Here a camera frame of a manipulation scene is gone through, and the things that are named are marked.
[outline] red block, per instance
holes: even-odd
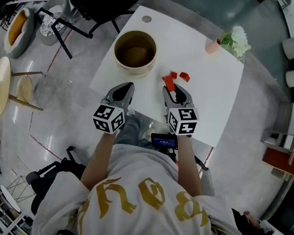
[[[163,81],[166,83],[166,87],[168,88],[169,92],[175,91],[175,85],[171,76],[164,76],[162,77]]]
[[[181,72],[180,77],[184,79],[186,82],[188,82],[191,79],[190,76],[185,72]]]
[[[176,72],[171,72],[171,77],[173,78],[173,79],[177,79],[177,73]]]

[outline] flower vase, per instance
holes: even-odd
[[[216,52],[221,47],[221,40],[218,38],[217,40],[211,42],[205,47],[205,50],[208,54],[212,54]]]

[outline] sleeve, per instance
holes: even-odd
[[[32,235],[53,235],[69,229],[89,193],[74,174],[59,172],[38,208]]]
[[[242,235],[238,230],[232,209],[219,196],[197,196],[199,204],[206,211],[211,226],[223,231],[226,235]]]

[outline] red object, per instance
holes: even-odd
[[[173,79],[177,79],[177,73],[176,72],[171,72],[171,77],[173,78]]]
[[[294,175],[294,160],[292,165],[289,165],[289,159],[289,154],[271,148],[267,148],[263,157],[263,161],[269,165]]]
[[[162,77],[163,81],[166,83],[166,87],[168,88],[169,92],[175,91],[175,85],[173,83],[173,78],[171,76],[164,76]]]
[[[180,77],[183,78],[186,82],[191,79],[190,76],[185,72],[181,72]]]

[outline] forearm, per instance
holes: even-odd
[[[196,166],[192,143],[187,136],[177,137],[178,183],[192,197],[202,193],[199,172]]]
[[[88,190],[92,190],[97,183],[107,177],[107,169],[115,137],[116,133],[112,135],[103,133],[97,144],[81,178],[81,182]]]

